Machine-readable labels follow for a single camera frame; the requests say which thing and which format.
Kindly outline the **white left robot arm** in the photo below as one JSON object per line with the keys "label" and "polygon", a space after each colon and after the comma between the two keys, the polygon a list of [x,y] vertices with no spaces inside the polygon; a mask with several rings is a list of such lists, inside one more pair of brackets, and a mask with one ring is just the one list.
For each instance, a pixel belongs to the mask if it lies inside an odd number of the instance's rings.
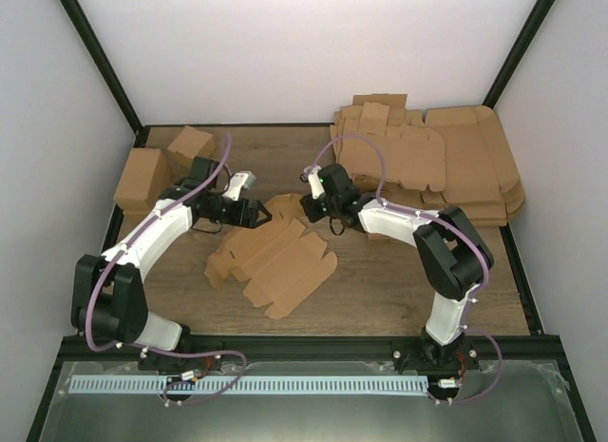
{"label": "white left robot arm", "polygon": [[138,345],[159,350],[172,369],[186,368],[194,358],[193,344],[184,339],[185,326],[152,313],[144,281],[172,243],[199,220],[255,229],[269,222],[271,213],[258,200],[242,197],[256,177],[239,171],[217,188],[224,161],[197,157],[189,173],[164,189],[151,211],[120,242],[99,256],[84,255],[75,267],[71,322],[94,352],[106,347]]}

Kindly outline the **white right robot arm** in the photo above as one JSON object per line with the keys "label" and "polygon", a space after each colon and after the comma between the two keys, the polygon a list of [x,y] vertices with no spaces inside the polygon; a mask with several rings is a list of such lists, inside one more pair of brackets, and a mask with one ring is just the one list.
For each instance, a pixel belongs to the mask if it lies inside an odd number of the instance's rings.
{"label": "white right robot arm", "polygon": [[346,229],[385,236],[417,249],[434,290],[421,334],[422,356],[428,366],[445,368],[464,337],[467,308],[487,284],[494,264],[464,211],[457,206],[418,210],[363,194],[338,163],[308,166],[300,179],[311,189],[300,201],[310,222],[338,220]]}

